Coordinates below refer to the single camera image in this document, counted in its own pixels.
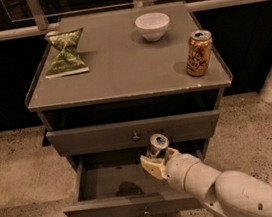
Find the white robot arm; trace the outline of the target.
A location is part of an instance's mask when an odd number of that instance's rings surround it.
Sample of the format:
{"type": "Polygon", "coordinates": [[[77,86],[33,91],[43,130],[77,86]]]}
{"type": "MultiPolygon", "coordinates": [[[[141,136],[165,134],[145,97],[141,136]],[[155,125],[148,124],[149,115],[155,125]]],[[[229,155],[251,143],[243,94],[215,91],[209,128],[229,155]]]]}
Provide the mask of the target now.
{"type": "Polygon", "coordinates": [[[224,172],[169,146],[162,134],[150,137],[142,168],[173,189],[190,194],[215,217],[272,217],[272,185],[239,171],[224,172]]]}

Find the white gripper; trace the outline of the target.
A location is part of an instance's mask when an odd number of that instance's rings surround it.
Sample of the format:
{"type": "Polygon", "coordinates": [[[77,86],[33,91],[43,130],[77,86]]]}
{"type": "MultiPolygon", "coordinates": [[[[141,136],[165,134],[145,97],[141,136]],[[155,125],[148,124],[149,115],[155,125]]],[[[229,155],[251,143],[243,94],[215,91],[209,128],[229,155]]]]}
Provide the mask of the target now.
{"type": "Polygon", "coordinates": [[[163,158],[151,159],[144,155],[140,156],[141,166],[154,178],[167,180],[173,189],[183,189],[188,170],[201,160],[191,154],[179,154],[177,149],[171,147],[168,147],[165,153],[166,166],[163,158]]]}

